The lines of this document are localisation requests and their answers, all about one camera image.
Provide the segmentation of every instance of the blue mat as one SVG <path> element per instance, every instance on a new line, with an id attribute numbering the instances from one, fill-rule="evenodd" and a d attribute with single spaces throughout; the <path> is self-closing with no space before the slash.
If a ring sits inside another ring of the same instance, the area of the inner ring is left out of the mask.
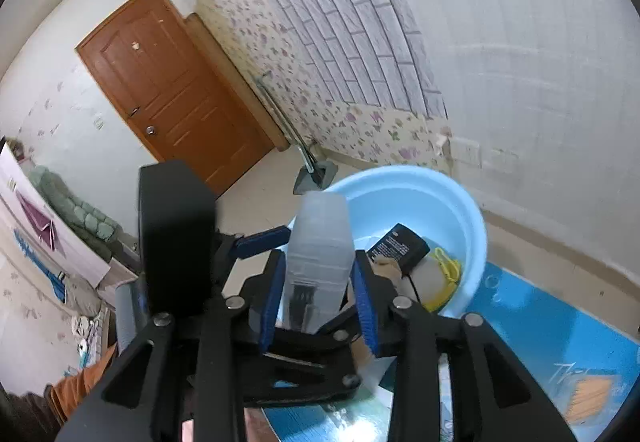
<path id="1" fill-rule="evenodd" d="M 571 424 L 579 442 L 598 437 L 640 374 L 639 343 L 491 263 L 468 311 L 492 324 L 559 411 L 568 411 L 586 375 L 610 382 L 605 407 Z M 449 440 L 450 405 L 442 395 L 442 440 Z M 383 442 L 390 418 L 390 410 L 364 387 L 348 402 L 265 414 L 282 442 Z"/>

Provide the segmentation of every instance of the light blue bucket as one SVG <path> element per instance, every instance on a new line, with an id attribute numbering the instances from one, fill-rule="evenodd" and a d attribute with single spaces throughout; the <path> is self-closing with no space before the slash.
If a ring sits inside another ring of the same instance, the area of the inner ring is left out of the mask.
<path id="1" fill-rule="evenodd" d="M 356 248 L 371 248 L 401 223 L 431 248 L 439 245 L 460 260 L 460 285 L 440 314 L 462 316 L 486 264 L 484 220 L 462 186 L 431 169 L 386 166 L 351 175 L 326 191 L 346 197 Z"/>

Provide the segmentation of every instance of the brown wooden door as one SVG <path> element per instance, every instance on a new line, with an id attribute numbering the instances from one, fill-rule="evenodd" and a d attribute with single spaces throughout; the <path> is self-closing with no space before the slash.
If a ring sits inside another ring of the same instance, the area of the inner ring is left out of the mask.
<path id="1" fill-rule="evenodd" d="M 183 159 L 217 194 L 273 147 L 168 0 L 130 0 L 76 50 L 158 160 Z"/>

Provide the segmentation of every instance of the metal screw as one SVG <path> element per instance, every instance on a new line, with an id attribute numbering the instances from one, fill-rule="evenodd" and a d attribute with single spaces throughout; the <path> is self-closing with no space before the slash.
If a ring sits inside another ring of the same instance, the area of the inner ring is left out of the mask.
<path id="1" fill-rule="evenodd" d="M 347 330 L 336 330 L 334 332 L 334 339 L 336 341 L 344 341 L 347 337 L 349 337 Z"/>
<path id="2" fill-rule="evenodd" d="M 398 310 L 407 310 L 408 308 L 411 308 L 411 305 L 414 302 L 411 301 L 407 296 L 396 296 L 394 298 L 394 307 L 396 307 Z"/>
<path id="3" fill-rule="evenodd" d="M 229 310 L 239 310 L 244 306 L 244 298 L 240 296 L 231 296 L 226 298 L 225 303 Z"/>
<path id="4" fill-rule="evenodd" d="M 355 374 L 347 374 L 342 378 L 345 388 L 357 388 L 360 385 L 360 377 Z"/>
<path id="5" fill-rule="evenodd" d="M 165 327 L 171 324 L 171 314 L 168 312 L 160 312 L 154 316 L 154 324 L 157 327 Z"/>
<path id="6" fill-rule="evenodd" d="M 465 316 L 465 323 L 470 327 L 479 327 L 482 325 L 482 323 L 484 323 L 484 319 L 482 319 L 482 316 L 480 314 L 475 314 L 472 312 L 471 314 L 467 314 Z"/>

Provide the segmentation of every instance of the clear plastic container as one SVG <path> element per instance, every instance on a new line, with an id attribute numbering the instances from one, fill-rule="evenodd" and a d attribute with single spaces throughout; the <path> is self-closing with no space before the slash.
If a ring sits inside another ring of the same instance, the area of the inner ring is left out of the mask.
<path id="1" fill-rule="evenodd" d="M 284 326 L 315 334 L 340 312 L 353 266 L 344 196 L 314 191 L 302 197 L 286 256 Z"/>

